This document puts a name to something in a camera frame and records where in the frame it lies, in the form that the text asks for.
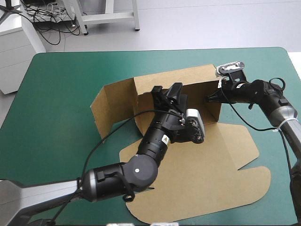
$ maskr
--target green table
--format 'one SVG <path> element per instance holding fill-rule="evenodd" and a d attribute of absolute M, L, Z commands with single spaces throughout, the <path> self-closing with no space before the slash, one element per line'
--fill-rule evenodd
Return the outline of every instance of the green table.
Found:
<path fill-rule="evenodd" d="M 301 81 L 282 48 L 37 54 L 0 130 L 0 178 L 32 185 L 78 177 L 85 157 L 100 139 L 90 104 L 105 84 L 133 76 L 237 60 L 244 61 L 249 81 L 283 77 L 287 83 L 285 96 L 301 110 Z M 269 126 L 258 106 L 251 111 L 244 104 L 235 106 L 254 126 Z M 222 105 L 220 122 L 243 124 L 228 105 Z M 296 222 L 280 135 L 249 131 L 260 157 L 245 168 L 264 165 L 271 170 L 268 193 L 251 205 L 189 218 L 180 221 L 181 224 Z M 118 162 L 119 151 L 140 137 L 135 123 L 129 123 L 114 139 L 98 148 L 89 167 Z M 34 219 L 51 218 L 56 210 L 41 213 Z M 57 220 L 59 224 L 77 225 L 108 222 L 141 224 L 129 213 L 121 197 L 98 203 L 85 200 L 70 203 Z"/>

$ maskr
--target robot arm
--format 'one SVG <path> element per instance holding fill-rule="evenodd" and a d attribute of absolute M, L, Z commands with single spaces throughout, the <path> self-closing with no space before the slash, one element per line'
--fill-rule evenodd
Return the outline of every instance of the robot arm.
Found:
<path fill-rule="evenodd" d="M 270 81 L 255 80 L 248 82 L 243 72 L 243 62 L 233 62 L 216 68 L 220 76 L 219 89 L 207 97 L 209 102 L 248 103 L 249 109 L 258 104 L 273 127 L 280 129 L 297 162 L 292 169 L 291 193 L 297 219 L 301 221 L 301 124 L 297 120 L 297 111 L 283 96 L 285 82 L 280 87 Z"/>
<path fill-rule="evenodd" d="M 182 83 L 175 83 L 167 91 L 161 86 L 153 88 L 155 109 L 171 114 L 155 112 L 137 154 L 129 162 L 91 169 L 83 181 L 29 187 L 9 180 L 0 181 L 0 225 L 26 226 L 32 215 L 66 203 L 78 189 L 80 192 L 71 201 L 83 198 L 95 202 L 119 195 L 124 195 L 126 202 L 133 201 L 134 192 L 147 189 L 155 181 L 169 143 L 204 141 L 200 114 L 196 109 L 187 109 L 187 95 L 181 94 L 181 89 Z M 47 225 L 48 221 L 35 221 L 30 226 Z"/>

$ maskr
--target cable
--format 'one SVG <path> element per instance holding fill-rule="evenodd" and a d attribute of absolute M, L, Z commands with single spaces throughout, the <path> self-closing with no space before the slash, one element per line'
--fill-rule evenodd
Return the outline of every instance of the cable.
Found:
<path fill-rule="evenodd" d="M 226 101 L 228 102 L 228 104 L 231 106 L 231 108 L 233 109 L 233 111 L 238 115 L 238 117 L 245 123 L 247 124 L 249 127 L 251 127 L 252 129 L 256 130 L 256 131 L 268 131 L 268 130 L 273 130 L 276 129 L 275 127 L 271 127 L 271 128 L 266 128 L 266 129 L 258 129 L 254 126 L 252 126 L 250 123 L 248 123 L 238 112 L 237 110 L 233 107 L 233 105 L 231 104 L 231 102 L 229 101 L 229 99 L 226 97 L 226 95 L 224 94 L 224 91 L 222 90 L 222 88 L 220 88 L 222 95 L 224 96 L 224 98 L 226 99 Z"/>
<path fill-rule="evenodd" d="M 28 19 L 28 18 L 27 18 L 26 16 L 24 16 L 23 14 L 21 14 L 21 13 L 15 13 L 15 14 L 19 14 L 20 16 L 22 16 L 22 17 L 24 17 L 26 20 L 28 20 L 33 26 L 35 26 L 35 24 L 34 24 L 33 22 L 31 22 L 30 19 Z M 44 37 L 44 35 L 42 34 L 42 32 L 40 32 L 39 30 L 38 30 L 38 32 L 40 33 L 40 35 L 42 36 L 42 38 L 43 38 L 46 42 L 48 42 L 49 44 L 51 44 L 51 45 L 56 46 L 56 45 L 60 44 L 60 42 L 61 42 L 61 34 L 60 34 L 60 32 L 59 32 L 59 41 L 58 41 L 57 43 L 51 43 L 51 42 L 49 42 L 49 41 Z"/>
<path fill-rule="evenodd" d="M 56 4 L 49 3 L 49 4 L 46 5 L 45 1 L 43 1 L 44 5 L 46 6 L 46 10 L 44 10 L 44 9 L 39 8 L 40 5 L 38 5 L 37 8 L 33 8 L 31 5 L 25 4 L 23 2 L 23 0 L 20 0 L 20 1 L 26 7 L 25 10 L 27 12 L 27 15 L 32 17 L 34 23 L 37 22 L 37 21 L 38 22 L 45 21 L 45 22 L 50 22 L 51 23 L 50 27 L 47 28 L 47 29 L 42 29 L 37 24 L 35 24 L 34 26 L 40 34 L 43 33 L 43 32 L 50 31 L 50 30 L 54 30 L 54 31 L 59 32 L 59 36 L 61 35 L 60 33 L 72 33 L 73 35 L 76 35 L 76 36 L 80 35 L 80 29 L 79 29 L 80 26 L 75 23 L 75 20 L 73 20 L 73 23 L 76 25 L 76 28 L 74 30 L 71 30 L 68 27 L 68 25 L 66 24 L 66 22 L 64 21 L 64 18 L 66 16 L 71 18 L 65 7 L 58 6 L 57 3 Z M 50 18 L 50 21 L 43 18 L 43 16 L 48 16 Z M 62 22 L 68 31 L 61 31 L 59 28 L 56 29 L 52 26 L 53 23 L 56 24 L 56 23 L 59 23 L 59 22 Z"/>
<path fill-rule="evenodd" d="M 72 200 L 72 198 L 81 191 L 80 187 L 83 185 L 84 182 L 84 175 L 86 173 L 86 169 L 87 169 L 87 165 L 89 163 L 89 160 L 92 156 L 92 154 L 96 151 L 96 149 L 109 137 L 111 136 L 113 133 L 115 133 L 118 129 L 120 129 L 121 127 L 123 127 L 125 124 L 127 124 L 129 121 L 131 121 L 133 118 L 137 117 L 138 115 L 144 114 L 144 113 L 150 113 L 150 112 L 157 112 L 157 113 L 165 113 L 165 114 L 170 114 L 170 115 L 174 115 L 179 117 L 180 119 L 182 118 L 181 115 L 173 113 L 173 112 L 167 112 L 167 111 L 161 111 L 161 110 L 146 110 L 146 111 L 142 111 L 139 112 L 137 114 L 134 114 L 132 117 L 130 117 L 129 119 L 125 120 L 123 123 L 121 123 L 119 126 L 117 126 L 115 129 L 113 129 L 108 135 L 106 135 L 103 139 L 101 139 L 96 145 L 95 147 L 90 151 L 89 155 L 86 158 L 84 167 L 83 167 L 83 171 L 81 174 L 81 179 L 80 179 L 80 184 L 78 186 L 78 189 L 70 196 L 70 198 L 60 207 L 60 209 L 58 210 L 58 212 L 53 216 L 53 218 L 48 222 L 48 225 L 52 225 L 55 223 L 56 218 L 60 215 L 60 213 L 63 211 L 63 209 L 67 206 L 67 204 Z"/>

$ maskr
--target white zip tie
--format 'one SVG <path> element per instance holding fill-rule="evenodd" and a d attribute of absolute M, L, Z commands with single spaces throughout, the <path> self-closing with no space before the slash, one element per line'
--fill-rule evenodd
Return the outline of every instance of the white zip tie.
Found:
<path fill-rule="evenodd" d="M 281 131 L 281 127 L 283 126 L 284 123 L 286 123 L 287 121 L 291 121 L 291 120 L 296 120 L 296 121 L 299 121 L 298 119 L 296 118 L 287 118 L 287 119 L 284 119 L 282 121 L 282 123 L 280 123 L 280 125 L 277 127 L 277 129 L 274 129 L 273 132 L 279 132 L 279 130 Z"/>
<path fill-rule="evenodd" d="M 218 85 L 217 85 L 217 88 L 218 88 L 218 89 L 222 87 L 222 80 L 223 80 L 224 78 L 226 78 L 226 77 L 227 77 L 227 76 L 220 76 L 220 79 L 219 79 Z"/>

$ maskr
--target unfolded cardboard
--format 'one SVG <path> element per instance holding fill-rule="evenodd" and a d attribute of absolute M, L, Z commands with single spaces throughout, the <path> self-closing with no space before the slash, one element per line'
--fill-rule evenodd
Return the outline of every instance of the unfolded cardboard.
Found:
<path fill-rule="evenodd" d="M 130 212 L 146 223 L 172 222 L 262 198 L 270 185 L 269 169 L 239 170 L 259 156 L 248 130 L 218 123 L 221 104 L 204 101 L 217 87 L 213 65 L 139 76 L 104 86 L 91 105 L 100 135 L 107 135 L 115 122 L 153 109 L 150 94 L 153 86 L 167 89 L 175 82 L 183 83 L 182 93 L 188 95 L 189 108 L 200 111 L 206 129 L 205 141 L 199 145 L 192 142 L 170 145 L 151 185 L 154 189 L 137 194 L 127 204 Z M 142 134 L 152 117 L 153 113 L 136 117 Z M 138 144 L 139 141 L 123 149 L 120 160 L 127 162 L 135 155 Z"/>

